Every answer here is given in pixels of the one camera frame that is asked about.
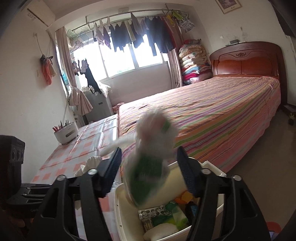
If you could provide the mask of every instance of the pink curtain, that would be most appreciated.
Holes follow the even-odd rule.
[[[182,73],[176,49],[168,53],[168,67],[170,69],[172,89],[182,87]]]
[[[69,104],[71,106],[77,106],[81,115],[89,113],[93,107],[89,103],[84,93],[77,88],[73,65],[71,62],[70,51],[67,42],[66,29],[62,27],[56,31],[57,45],[61,57],[62,68],[65,70],[69,84],[72,88],[70,94]]]
[[[178,52],[180,47],[183,45],[183,37],[177,23],[173,24],[167,20],[166,17],[162,18],[166,23],[168,30],[170,32],[170,36],[172,42],[175,46],[175,49],[171,50],[168,53],[168,67],[170,70],[170,78],[172,81],[172,89],[178,88],[182,86],[182,73],[178,58]]]

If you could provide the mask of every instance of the gray appliance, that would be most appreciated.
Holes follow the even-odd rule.
[[[114,115],[109,96],[107,96],[106,98],[103,94],[96,93],[96,95],[89,91],[85,92],[84,94],[93,107],[91,112],[86,114],[88,122],[99,121],[101,119]]]

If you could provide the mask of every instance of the air conditioner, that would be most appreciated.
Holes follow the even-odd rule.
[[[42,0],[33,0],[23,9],[23,12],[44,30],[50,28],[55,21],[55,14]]]

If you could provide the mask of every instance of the striped bedsheet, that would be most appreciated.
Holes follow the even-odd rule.
[[[263,135],[280,100],[277,79],[214,77],[122,105],[119,135],[134,132],[139,116],[158,108],[179,128],[175,147],[227,172]],[[134,145],[123,149],[123,161]]]

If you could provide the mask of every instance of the metal screw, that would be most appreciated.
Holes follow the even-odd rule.
[[[98,172],[97,169],[89,169],[89,170],[87,171],[87,173],[88,173],[89,175],[95,175],[97,172]]]
[[[66,178],[65,175],[59,175],[59,176],[57,177],[57,180],[58,180],[58,181],[63,181],[65,178]]]
[[[206,174],[206,175],[209,175],[209,174],[211,173],[211,170],[208,169],[208,168],[203,168],[203,169],[202,169],[202,173],[203,173],[203,174]]]
[[[236,181],[241,181],[241,180],[242,180],[242,177],[239,176],[239,175],[234,175],[232,178],[233,178],[234,180],[236,180]]]

